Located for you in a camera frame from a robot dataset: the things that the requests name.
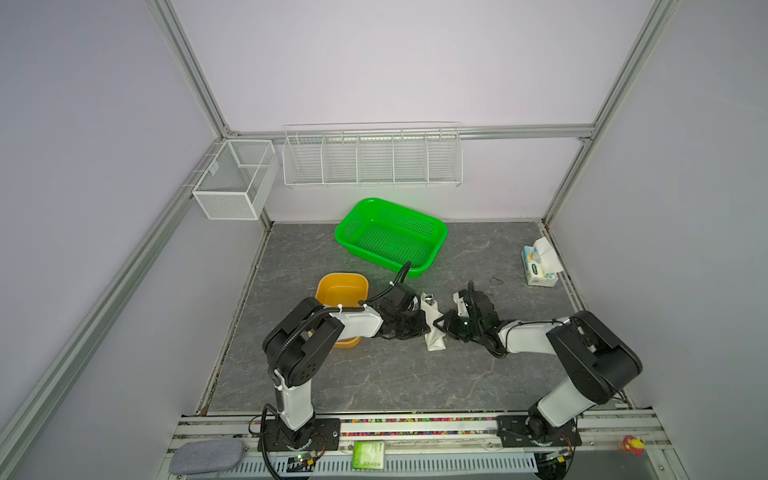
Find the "white paper napkin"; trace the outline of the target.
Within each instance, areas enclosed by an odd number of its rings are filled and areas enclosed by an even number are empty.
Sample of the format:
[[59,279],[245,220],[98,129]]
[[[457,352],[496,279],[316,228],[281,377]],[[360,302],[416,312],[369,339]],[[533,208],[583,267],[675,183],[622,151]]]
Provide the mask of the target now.
[[430,352],[445,350],[445,334],[435,325],[435,322],[442,317],[437,301],[431,294],[422,293],[420,306],[429,327],[429,331],[424,336],[427,350]]

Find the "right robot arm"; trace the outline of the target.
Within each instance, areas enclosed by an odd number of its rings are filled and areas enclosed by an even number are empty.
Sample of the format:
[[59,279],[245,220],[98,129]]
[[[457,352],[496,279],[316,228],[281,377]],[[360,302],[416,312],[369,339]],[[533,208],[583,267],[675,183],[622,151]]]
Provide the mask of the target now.
[[502,320],[490,298],[473,283],[456,292],[453,300],[455,308],[432,321],[436,330],[476,343],[496,358],[553,355],[567,374],[526,415],[498,421],[500,437],[512,437],[518,445],[578,445],[577,417],[608,403],[643,371],[638,355],[590,311],[548,320]]

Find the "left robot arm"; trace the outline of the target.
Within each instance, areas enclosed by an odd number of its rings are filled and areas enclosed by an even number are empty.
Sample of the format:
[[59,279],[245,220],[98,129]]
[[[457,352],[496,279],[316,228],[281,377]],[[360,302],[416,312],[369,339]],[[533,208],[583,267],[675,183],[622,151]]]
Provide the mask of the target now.
[[262,344],[267,373],[277,401],[274,418],[260,432],[274,447],[303,449],[313,437],[338,431],[338,422],[316,424],[311,382],[331,351],[363,338],[408,340],[429,332],[422,302],[406,284],[412,263],[406,262],[380,293],[369,293],[369,281],[357,273],[330,273],[312,297],[302,299],[274,327]]

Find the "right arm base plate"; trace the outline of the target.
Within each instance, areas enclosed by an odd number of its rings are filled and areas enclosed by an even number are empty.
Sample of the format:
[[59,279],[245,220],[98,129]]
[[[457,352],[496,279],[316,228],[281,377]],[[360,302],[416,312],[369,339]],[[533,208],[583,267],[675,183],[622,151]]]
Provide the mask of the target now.
[[560,427],[550,425],[543,417],[537,415],[500,415],[496,421],[497,436],[505,448],[578,447],[582,445],[582,439],[574,420],[570,420]]

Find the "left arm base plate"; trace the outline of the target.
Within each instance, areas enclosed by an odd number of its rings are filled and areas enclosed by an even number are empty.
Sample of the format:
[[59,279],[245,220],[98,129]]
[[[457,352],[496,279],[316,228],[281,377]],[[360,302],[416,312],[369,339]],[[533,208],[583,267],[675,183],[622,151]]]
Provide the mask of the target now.
[[341,421],[333,417],[313,417],[296,431],[280,419],[268,418],[261,430],[259,446],[268,452],[336,451],[341,440]]

